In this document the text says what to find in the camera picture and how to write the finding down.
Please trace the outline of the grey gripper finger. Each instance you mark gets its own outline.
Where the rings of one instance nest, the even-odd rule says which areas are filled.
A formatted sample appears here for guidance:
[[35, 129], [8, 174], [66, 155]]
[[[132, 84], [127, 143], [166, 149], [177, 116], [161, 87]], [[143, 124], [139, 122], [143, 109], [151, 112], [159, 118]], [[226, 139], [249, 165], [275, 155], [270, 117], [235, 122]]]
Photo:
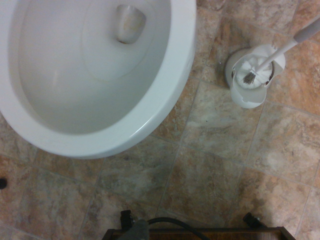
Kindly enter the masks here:
[[149, 240], [149, 223], [143, 219], [135, 222], [130, 230], [124, 234], [125, 240]]

